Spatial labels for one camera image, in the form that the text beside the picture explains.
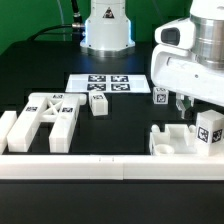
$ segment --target white block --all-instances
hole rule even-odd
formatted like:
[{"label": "white block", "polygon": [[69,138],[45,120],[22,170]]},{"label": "white block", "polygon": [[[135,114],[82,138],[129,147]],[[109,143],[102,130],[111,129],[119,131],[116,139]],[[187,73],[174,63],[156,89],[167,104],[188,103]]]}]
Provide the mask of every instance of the white block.
[{"label": "white block", "polygon": [[27,152],[40,126],[39,116],[47,108],[46,97],[30,99],[7,136],[10,152]]},{"label": "white block", "polygon": [[5,111],[0,119],[0,154],[7,145],[7,135],[17,120],[16,111]]},{"label": "white block", "polygon": [[153,88],[154,104],[168,104],[169,91],[160,87]]},{"label": "white block", "polygon": [[186,124],[166,124],[165,132],[159,132],[159,127],[152,126],[149,148],[152,155],[185,155],[195,154],[193,148],[196,127]]},{"label": "white block", "polygon": [[103,92],[89,92],[89,105],[93,116],[108,115],[108,101]]},{"label": "white block", "polygon": [[194,147],[200,155],[213,155],[223,140],[224,116],[209,110],[198,113],[197,134]]},{"label": "white block", "polygon": [[68,153],[78,118],[80,102],[83,105],[86,101],[83,97],[86,99],[84,94],[71,94],[64,98],[49,137],[51,153]]},{"label": "white block", "polygon": [[116,179],[124,178],[124,161],[119,156],[90,156],[90,179]]}]

